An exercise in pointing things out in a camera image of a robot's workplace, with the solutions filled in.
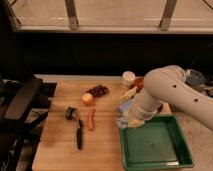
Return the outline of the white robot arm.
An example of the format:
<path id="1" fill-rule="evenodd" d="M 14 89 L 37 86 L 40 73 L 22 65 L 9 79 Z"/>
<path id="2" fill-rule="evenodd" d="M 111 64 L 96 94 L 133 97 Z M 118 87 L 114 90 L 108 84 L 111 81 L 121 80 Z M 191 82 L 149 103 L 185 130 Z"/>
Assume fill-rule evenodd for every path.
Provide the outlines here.
<path id="1" fill-rule="evenodd" d="M 166 102 L 213 131 L 213 98 L 192 89 L 185 81 L 186 73 L 177 65 L 149 71 L 144 77 L 142 90 L 128 108 L 128 125 L 152 119 Z"/>

